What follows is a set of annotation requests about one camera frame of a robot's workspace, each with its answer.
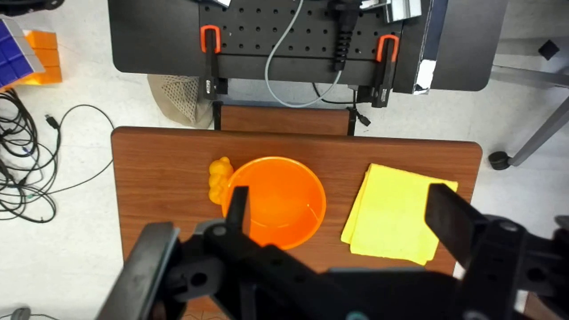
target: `white floor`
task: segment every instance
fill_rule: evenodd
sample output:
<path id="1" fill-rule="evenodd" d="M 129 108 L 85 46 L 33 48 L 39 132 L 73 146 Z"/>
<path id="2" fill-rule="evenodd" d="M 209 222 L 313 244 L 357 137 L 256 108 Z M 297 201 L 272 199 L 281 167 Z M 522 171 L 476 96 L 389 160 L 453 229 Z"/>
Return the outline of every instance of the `white floor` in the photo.
<path id="1" fill-rule="evenodd" d="M 496 64 L 558 69 L 562 59 L 519 55 L 515 39 L 569 36 L 569 2 L 510 0 Z M 42 116 L 60 117 L 76 103 L 92 103 L 115 124 L 177 126 L 160 114 L 144 75 L 117 73 L 110 59 L 105 0 L 67 0 L 55 12 L 17 18 L 23 28 L 55 30 L 60 43 L 64 85 L 17 89 L 51 144 Z M 234 82 L 234 100 L 263 100 L 259 84 Z M 286 91 L 305 91 L 291 85 Z M 474 140 L 485 153 L 515 151 L 569 96 L 569 89 L 531 87 L 490 80 L 480 92 L 432 91 L 428 96 L 393 94 L 389 108 L 361 110 L 373 121 L 357 135 Z M 94 112 L 78 112 L 64 128 L 62 171 L 57 187 L 90 176 L 110 158 L 110 128 Z M 551 235 L 553 217 L 569 213 L 569 126 L 558 132 L 522 167 L 494 172 L 483 162 L 474 206 L 512 217 L 538 235 Z M 112 171 L 83 188 L 57 196 L 58 217 L 46 226 L 0 222 L 0 315 L 28 304 L 57 318 L 92 318 L 121 267 L 121 240 Z"/>

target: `orange clamp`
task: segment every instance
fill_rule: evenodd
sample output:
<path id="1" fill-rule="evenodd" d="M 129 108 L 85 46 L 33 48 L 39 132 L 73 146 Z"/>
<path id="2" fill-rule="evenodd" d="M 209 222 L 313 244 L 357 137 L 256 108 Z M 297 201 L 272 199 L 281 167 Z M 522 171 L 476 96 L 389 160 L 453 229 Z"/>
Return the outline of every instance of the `orange clamp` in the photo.
<path id="1" fill-rule="evenodd" d="M 377 62 L 384 60 L 385 41 L 393 41 L 391 62 L 396 62 L 396 57 L 398 57 L 398 36 L 394 36 L 394 34 L 384 34 L 384 36 L 377 37 L 375 60 Z"/>
<path id="2" fill-rule="evenodd" d="M 215 34 L 215 52 L 213 53 L 220 53 L 220 30 L 217 25 L 202 25 L 199 28 L 199 48 L 202 53 L 208 52 L 208 41 L 206 41 L 206 34 L 213 32 Z"/>

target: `brown table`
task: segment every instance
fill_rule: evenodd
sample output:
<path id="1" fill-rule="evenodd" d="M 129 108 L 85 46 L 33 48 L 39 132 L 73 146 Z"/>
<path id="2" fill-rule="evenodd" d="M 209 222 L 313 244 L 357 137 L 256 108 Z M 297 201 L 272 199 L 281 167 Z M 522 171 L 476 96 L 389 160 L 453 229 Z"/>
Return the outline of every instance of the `brown table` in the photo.
<path id="1" fill-rule="evenodd" d="M 149 222 L 170 220 L 185 240 L 199 222 L 220 219 L 220 208 L 208 201 L 208 165 L 213 158 L 229 156 L 234 167 L 266 155 L 289 156 L 305 164 L 323 183 L 327 213 L 320 231 L 289 252 L 314 270 L 412 265 L 352 256 L 339 242 L 341 228 L 371 162 L 455 180 L 458 194 L 469 199 L 482 156 L 474 142 L 158 128 L 119 128 L 112 135 L 112 151 L 124 256 Z M 426 268 L 449 274 L 453 258 L 439 245 L 435 260 Z"/>

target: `black cable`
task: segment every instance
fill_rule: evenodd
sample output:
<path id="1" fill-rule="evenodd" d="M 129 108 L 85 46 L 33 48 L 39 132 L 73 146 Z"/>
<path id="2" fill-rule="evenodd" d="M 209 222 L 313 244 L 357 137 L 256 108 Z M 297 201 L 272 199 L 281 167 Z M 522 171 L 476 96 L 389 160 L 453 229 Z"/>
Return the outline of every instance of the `black cable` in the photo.
<path id="1" fill-rule="evenodd" d="M 316 87 L 316 84 L 313 82 L 313 91 L 314 94 L 320 98 L 320 91 Z M 357 110 L 357 89 L 352 91 L 352 101 L 332 101 L 332 100 L 321 100 L 323 103 L 329 103 L 329 105 L 343 105 L 343 107 L 348 107 L 348 110 L 353 112 L 355 119 L 364 124 L 364 126 L 369 126 L 371 121 L 369 117 L 362 116 L 359 110 Z"/>
<path id="2" fill-rule="evenodd" d="M 35 123 L 16 91 L 9 89 L 0 92 L 0 100 L 5 100 L 14 107 L 12 110 L 9 110 L 9 107 L 0 108 L 0 215 L 9 215 L 0 217 L 0 220 L 23 219 L 35 224 L 46 224 L 57 215 L 57 203 L 51 197 L 53 194 L 81 187 L 101 176 L 112 165 L 112 160 L 108 160 L 108 164 L 90 178 L 51 190 L 58 174 L 62 126 L 67 116 L 78 108 L 90 108 L 105 116 L 112 128 L 113 123 L 106 112 L 87 103 L 71 107 L 58 123 L 55 117 L 46 116 L 46 123 L 57 133 L 55 148 L 51 151 L 48 146 L 39 142 Z M 37 201 L 48 204 L 48 215 L 35 217 L 37 213 L 26 212 L 28 204 Z"/>

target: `tangled wires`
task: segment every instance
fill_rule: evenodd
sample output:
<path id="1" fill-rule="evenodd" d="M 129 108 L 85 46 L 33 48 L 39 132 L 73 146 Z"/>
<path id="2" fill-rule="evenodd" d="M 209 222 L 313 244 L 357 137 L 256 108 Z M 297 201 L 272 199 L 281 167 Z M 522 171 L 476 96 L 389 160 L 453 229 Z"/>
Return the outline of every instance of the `tangled wires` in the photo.
<path id="1" fill-rule="evenodd" d="M 94 105 L 74 105 L 57 123 L 46 116 L 48 124 L 55 130 L 55 148 L 49 149 L 37 139 L 37 128 L 17 98 L 16 91 L 0 92 L 0 220 L 23 219 L 35 224 L 46 224 L 57 215 L 53 194 L 80 187 L 101 172 L 112 160 L 89 180 L 51 190 L 58 172 L 58 151 L 62 144 L 62 126 L 67 116 L 78 108 L 92 108 L 105 116 L 113 128 L 112 119 Z M 28 206 L 44 203 L 48 210 L 30 213 Z"/>

